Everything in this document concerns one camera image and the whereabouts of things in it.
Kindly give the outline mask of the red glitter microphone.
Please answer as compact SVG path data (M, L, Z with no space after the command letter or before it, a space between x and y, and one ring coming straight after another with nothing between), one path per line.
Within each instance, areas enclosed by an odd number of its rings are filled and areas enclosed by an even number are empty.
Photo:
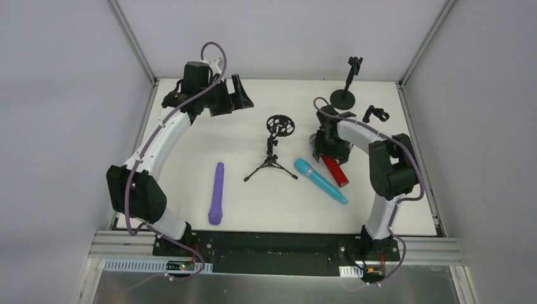
M325 166L339 187L345 187L348 185L349 180L347 176L334 158L326 155L313 156L313 158L316 160L316 162L319 162L320 159L324 162Z

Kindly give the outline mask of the teal toy microphone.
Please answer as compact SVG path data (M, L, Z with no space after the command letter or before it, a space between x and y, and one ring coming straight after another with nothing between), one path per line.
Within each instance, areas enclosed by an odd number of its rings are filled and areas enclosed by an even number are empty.
M312 181L331 198L344 205L348 204L348 199L344 196L344 194L338 188L332 185L325 177L318 173L307 161L302 158L298 158L294 162L294 167L300 174Z

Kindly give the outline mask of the purple toy microphone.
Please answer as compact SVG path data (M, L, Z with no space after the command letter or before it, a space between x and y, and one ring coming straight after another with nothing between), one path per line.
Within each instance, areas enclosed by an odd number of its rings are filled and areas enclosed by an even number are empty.
M224 172L224 164L222 162L218 162L215 169L212 203L208 212L208 221L211 225L219 225L223 218L222 201L224 190Z

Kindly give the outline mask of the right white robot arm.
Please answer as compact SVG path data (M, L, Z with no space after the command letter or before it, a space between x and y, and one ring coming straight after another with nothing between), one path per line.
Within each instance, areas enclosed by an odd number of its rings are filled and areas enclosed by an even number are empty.
M325 156L337 164L346 163L352 148L369 157L369 180L375 192L371 213L360 232L360 251L366 255L389 246L399 204L422 177L408 135L388 136L371 126L342 115L316 113L320 127L315 135L313 157Z

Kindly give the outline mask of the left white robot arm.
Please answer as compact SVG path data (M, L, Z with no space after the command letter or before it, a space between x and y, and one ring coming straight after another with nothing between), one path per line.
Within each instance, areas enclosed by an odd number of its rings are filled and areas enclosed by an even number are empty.
M148 137L123 165L112 165L107 170L114 211L144 222L174 240L183 238L190 225L168 208L158 179L180 137L204 110L214 117L254 106L238 74L232 75L234 92L229 92L222 78L225 66L223 58L186 63L183 78L164 97Z

